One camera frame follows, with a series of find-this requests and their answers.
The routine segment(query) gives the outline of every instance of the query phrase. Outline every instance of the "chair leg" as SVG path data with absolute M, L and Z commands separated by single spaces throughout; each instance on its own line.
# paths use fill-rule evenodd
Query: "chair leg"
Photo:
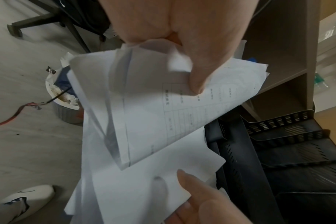
M 59 16 L 56 14 L 48 13 L 46 15 L 40 15 L 26 20 L 21 20 L 19 22 L 7 25 L 8 31 L 12 36 L 22 37 L 23 34 L 20 29 L 26 27 L 34 27 L 49 23 L 59 22 Z
M 39 6 L 42 9 L 45 9 L 46 11 L 48 11 L 49 13 L 56 13 L 56 8 L 53 8 L 39 0 L 28 0 L 30 2 L 32 2 L 33 4 Z
M 62 22 L 67 26 L 67 28 L 69 29 L 69 31 L 72 33 L 72 35 L 76 38 L 76 40 L 78 41 L 78 43 L 82 46 L 82 48 L 84 49 L 84 51 L 86 53 L 90 53 L 89 48 L 87 47 L 86 43 L 84 42 L 84 40 L 82 39 L 82 37 L 79 35 L 79 32 L 77 31 L 75 25 L 73 25 L 72 21 L 70 20 L 70 18 L 68 17 L 63 17 L 62 18 Z

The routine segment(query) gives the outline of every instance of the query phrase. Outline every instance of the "chair wheel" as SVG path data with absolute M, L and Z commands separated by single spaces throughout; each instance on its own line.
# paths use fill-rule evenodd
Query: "chair wheel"
M 99 40 L 101 42 L 105 42 L 106 41 L 106 37 L 102 34 L 102 35 L 99 35 Z
M 14 36 L 14 37 L 22 37 L 23 33 L 21 32 L 21 30 L 13 25 L 7 25 L 8 31 L 10 33 L 10 35 Z

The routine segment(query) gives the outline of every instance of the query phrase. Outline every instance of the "gray floor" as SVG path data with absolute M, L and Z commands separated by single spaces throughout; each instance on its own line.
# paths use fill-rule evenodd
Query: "gray floor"
M 58 24 L 23 29 L 22 39 L 9 35 L 7 24 L 43 13 L 26 0 L 0 0 L 0 121 L 24 103 L 48 100 L 47 66 L 59 68 L 66 52 L 84 53 Z M 97 35 L 80 33 L 91 50 L 99 50 Z M 107 41 L 102 49 L 110 47 Z M 81 139 L 82 127 L 59 120 L 49 105 L 25 108 L 0 127 L 0 199 L 31 186 L 58 186 L 54 200 L 19 224 L 69 223 L 61 212 L 80 178 Z

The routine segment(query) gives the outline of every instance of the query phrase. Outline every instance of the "paper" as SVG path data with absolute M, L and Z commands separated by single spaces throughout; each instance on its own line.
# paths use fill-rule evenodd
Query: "paper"
M 191 62 L 167 40 L 74 58 L 69 79 L 121 169 L 141 161 L 250 99 L 267 65 L 230 59 L 195 96 Z
M 75 210 L 74 224 L 98 220 L 99 217 L 93 215 L 99 214 L 106 224 L 160 223 L 190 196 L 178 183 L 178 169 L 207 181 L 225 162 L 207 148 L 203 129 L 199 129 L 135 166 L 121 171 L 98 135 L 93 121 L 86 114 L 82 147 L 81 182 L 86 183 L 87 189 L 88 186 L 93 186 L 93 190 L 84 192 L 82 184 L 82 209 L 73 208 L 73 204 L 78 206 L 80 202 L 72 201 L 72 206 L 68 205 L 68 211 L 72 210 L 73 213 Z M 162 178 L 167 188 L 165 200 L 158 202 L 152 201 L 152 182 L 156 177 Z M 84 198 L 88 198 L 86 203 L 90 207 L 86 206 Z M 95 210 L 96 201 L 100 212 Z

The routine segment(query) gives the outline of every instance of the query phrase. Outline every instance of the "shoe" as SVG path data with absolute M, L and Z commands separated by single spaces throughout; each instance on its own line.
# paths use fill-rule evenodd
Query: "shoe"
M 53 186 L 40 185 L 12 194 L 1 200 L 0 203 L 14 207 L 14 209 L 11 209 L 13 214 L 10 214 L 13 215 L 14 218 L 9 223 L 15 223 L 44 207 L 54 195 L 55 191 Z

